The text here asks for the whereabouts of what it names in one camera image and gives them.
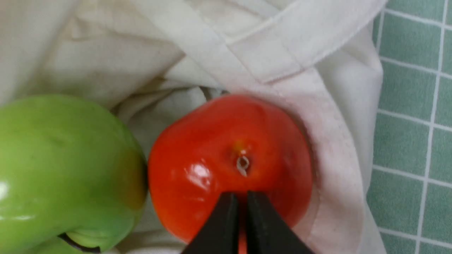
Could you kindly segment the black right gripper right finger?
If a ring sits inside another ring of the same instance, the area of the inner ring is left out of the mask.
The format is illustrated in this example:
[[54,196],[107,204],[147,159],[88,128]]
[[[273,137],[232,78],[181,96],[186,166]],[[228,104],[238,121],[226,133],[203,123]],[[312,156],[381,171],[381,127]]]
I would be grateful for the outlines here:
[[247,192],[246,241],[249,254],[313,254],[284,222],[263,192]]

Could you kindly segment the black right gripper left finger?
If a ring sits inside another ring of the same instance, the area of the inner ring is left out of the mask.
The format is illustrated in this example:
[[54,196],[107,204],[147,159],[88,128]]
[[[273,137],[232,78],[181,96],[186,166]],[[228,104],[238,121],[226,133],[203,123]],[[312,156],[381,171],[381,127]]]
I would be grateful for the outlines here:
[[205,224],[183,254],[237,254],[239,202],[232,192],[222,193]]

